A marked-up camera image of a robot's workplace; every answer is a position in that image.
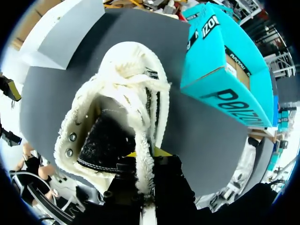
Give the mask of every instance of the turquoise container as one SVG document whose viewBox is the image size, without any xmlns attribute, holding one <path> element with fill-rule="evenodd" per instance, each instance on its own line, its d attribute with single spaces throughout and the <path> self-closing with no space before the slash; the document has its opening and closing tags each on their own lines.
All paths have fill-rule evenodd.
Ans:
<svg viewBox="0 0 300 225">
<path fill-rule="evenodd" d="M 246 126 L 271 127 L 271 77 L 250 37 L 211 3 L 198 4 L 183 15 L 191 26 L 181 92 Z"/>
</svg>

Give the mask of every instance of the gray table surface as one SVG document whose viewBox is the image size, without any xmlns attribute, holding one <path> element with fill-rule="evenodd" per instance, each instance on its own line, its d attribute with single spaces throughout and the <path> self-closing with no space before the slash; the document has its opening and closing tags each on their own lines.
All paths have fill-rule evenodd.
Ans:
<svg viewBox="0 0 300 225">
<path fill-rule="evenodd" d="M 162 149 L 180 156 L 184 175 L 196 195 L 225 187 L 243 151 L 247 128 L 181 94 L 188 28 L 186 23 L 141 10 L 107 10 L 78 46 L 67 70 L 29 69 L 22 90 L 21 132 L 54 163 L 54 144 L 76 91 L 97 72 L 110 47 L 122 41 L 140 42 L 159 57 L 172 82 Z M 71 177 L 90 185 L 80 177 Z"/>
</svg>

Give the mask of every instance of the white sneaker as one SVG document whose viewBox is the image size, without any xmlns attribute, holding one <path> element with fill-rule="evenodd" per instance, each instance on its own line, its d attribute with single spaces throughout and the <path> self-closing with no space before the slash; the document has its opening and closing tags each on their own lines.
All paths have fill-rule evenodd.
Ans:
<svg viewBox="0 0 300 225">
<path fill-rule="evenodd" d="M 169 113 L 165 71 L 150 49 L 122 42 L 105 54 L 99 71 L 76 93 L 55 144 L 55 162 L 82 176 L 103 194 L 117 172 L 116 162 L 136 151 L 136 187 L 152 190 L 154 160 Z"/>
</svg>

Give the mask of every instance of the fuzzy white fur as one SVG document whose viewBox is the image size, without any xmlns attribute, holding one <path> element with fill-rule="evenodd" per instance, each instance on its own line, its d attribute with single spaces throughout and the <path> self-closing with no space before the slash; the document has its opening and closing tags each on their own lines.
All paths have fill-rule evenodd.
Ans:
<svg viewBox="0 0 300 225">
<path fill-rule="evenodd" d="M 158 80 L 143 74 L 145 68 L 158 72 Z M 151 111 L 146 109 L 146 89 L 151 90 Z M 95 186 L 100 193 L 109 187 L 113 173 L 96 172 L 79 165 L 77 161 L 82 146 L 72 146 L 74 155 L 65 156 L 70 145 L 70 133 L 79 133 L 75 122 L 80 123 L 99 95 L 115 99 L 127 111 L 128 125 L 135 131 L 136 187 L 140 193 L 148 195 L 154 187 L 152 168 L 154 160 L 149 152 L 147 132 L 155 146 L 161 146 L 169 112 L 169 89 L 164 69 L 157 56 L 147 47 L 135 42 L 122 42 L 113 46 L 103 58 L 98 73 L 86 82 L 76 93 L 71 110 L 66 114 L 55 144 L 55 162 L 63 170 L 82 176 Z M 156 129 L 157 96 L 160 92 L 158 127 Z"/>
</svg>

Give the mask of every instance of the white wall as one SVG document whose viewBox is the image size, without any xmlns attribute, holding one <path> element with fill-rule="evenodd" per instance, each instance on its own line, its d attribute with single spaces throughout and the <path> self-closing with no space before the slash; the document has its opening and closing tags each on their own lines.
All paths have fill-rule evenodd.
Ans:
<svg viewBox="0 0 300 225">
<path fill-rule="evenodd" d="M 3 55 L 3 61 L 1 63 L 3 75 L 14 80 L 15 83 L 24 84 L 29 66 L 21 61 L 19 52 L 13 47 L 8 47 Z"/>
<path fill-rule="evenodd" d="M 18 91 L 22 92 L 22 85 L 15 83 Z M 15 135 L 22 137 L 20 131 L 20 106 L 21 100 L 15 103 L 14 109 L 11 108 L 11 99 L 6 97 L 2 91 L 0 91 L 0 117 L 2 127 L 7 131 L 12 131 Z M 22 140 L 20 146 L 9 147 L 9 145 L 2 139 L 0 139 L 0 156 L 2 157 L 4 166 L 8 170 L 12 170 L 15 168 L 17 163 L 20 161 L 23 155 L 23 143 L 26 142 L 25 139 Z"/>
<path fill-rule="evenodd" d="M 300 107 L 297 107 L 295 115 L 293 131 L 291 132 L 288 140 L 287 149 L 285 149 L 277 163 L 277 166 L 285 167 L 290 161 L 292 161 L 298 153 L 300 143 Z"/>
</svg>

